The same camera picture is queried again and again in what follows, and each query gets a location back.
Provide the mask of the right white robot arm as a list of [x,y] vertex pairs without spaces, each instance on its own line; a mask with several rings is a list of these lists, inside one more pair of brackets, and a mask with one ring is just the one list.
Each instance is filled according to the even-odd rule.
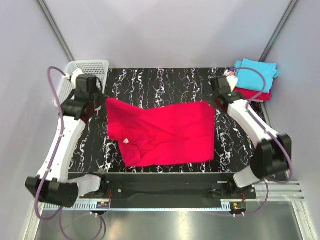
[[235,173],[222,187],[222,195],[239,198],[252,185],[272,175],[292,171],[292,140],[267,125],[252,109],[242,93],[234,91],[237,78],[220,76],[210,81],[210,104],[233,118],[249,136],[254,154],[249,165]]

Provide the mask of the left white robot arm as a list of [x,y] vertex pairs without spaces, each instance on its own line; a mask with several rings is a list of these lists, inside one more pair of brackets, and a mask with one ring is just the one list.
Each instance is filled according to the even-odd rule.
[[70,78],[74,89],[60,104],[58,126],[49,153],[35,177],[28,177],[25,187],[42,203],[72,207],[88,193],[103,198],[108,186],[96,174],[68,179],[69,166],[82,133],[101,106],[101,81],[93,74],[78,74]]

